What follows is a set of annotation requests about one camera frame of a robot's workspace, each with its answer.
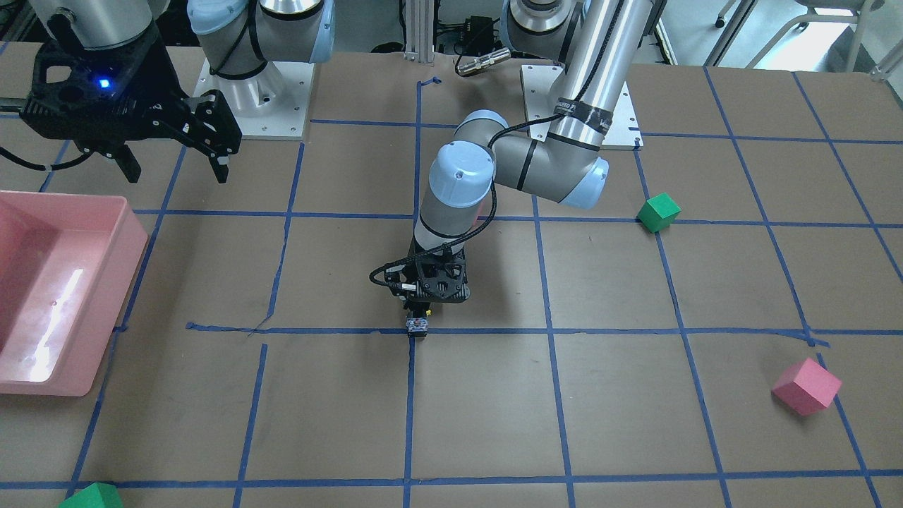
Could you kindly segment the green cube near left arm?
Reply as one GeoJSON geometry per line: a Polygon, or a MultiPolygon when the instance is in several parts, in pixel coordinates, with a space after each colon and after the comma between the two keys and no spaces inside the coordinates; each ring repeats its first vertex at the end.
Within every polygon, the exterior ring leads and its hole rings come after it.
{"type": "Polygon", "coordinates": [[[647,199],[636,215],[646,231],[657,234],[670,226],[681,213],[681,207],[668,193],[659,193],[647,199]]]}

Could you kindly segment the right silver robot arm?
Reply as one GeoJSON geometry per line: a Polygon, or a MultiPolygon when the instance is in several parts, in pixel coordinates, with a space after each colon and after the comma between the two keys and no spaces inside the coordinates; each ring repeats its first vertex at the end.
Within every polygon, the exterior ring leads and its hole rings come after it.
{"type": "Polygon", "coordinates": [[[198,151],[220,183],[238,153],[239,120],[289,103],[278,62],[329,61],[332,1],[32,1],[48,33],[25,99],[2,99],[33,131],[71,140],[130,183],[141,167],[129,142],[171,139],[198,151]]]}

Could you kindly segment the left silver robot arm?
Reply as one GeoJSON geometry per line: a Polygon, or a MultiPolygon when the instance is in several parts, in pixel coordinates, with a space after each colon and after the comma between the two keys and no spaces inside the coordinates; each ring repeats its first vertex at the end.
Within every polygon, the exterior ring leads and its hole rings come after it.
{"type": "Polygon", "coordinates": [[[370,275],[410,311],[470,296],[467,241],[497,214],[505,186],[570,207],[599,202],[607,179],[600,149],[652,10],[650,1],[507,1],[503,43],[562,65],[541,109],[511,126],[471,112],[435,155],[409,252],[370,275]]]}

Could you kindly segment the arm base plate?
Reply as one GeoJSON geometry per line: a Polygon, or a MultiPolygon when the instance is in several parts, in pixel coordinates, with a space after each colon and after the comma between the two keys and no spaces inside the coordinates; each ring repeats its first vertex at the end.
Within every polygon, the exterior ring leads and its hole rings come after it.
{"type": "Polygon", "coordinates": [[[317,65],[268,62],[245,80],[213,77],[204,61],[194,95],[219,90],[229,103],[244,139],[301,140],[308,121],[317,65]]]}
{"type": "MultiPolygon", "coordinates": [[[[521,67],[523,105],[528,120],[546,118],[552,115],[554,100],[551,96],[552,84],[564,72],[561,66],[525,64],[521,67]]],[[[605,136],[601,148],[604,150],[632,150],[643,147],[641,128],[636,120],[636,112],[628,84],[623,84],[616,103],[612,126],[605,136]]]]}

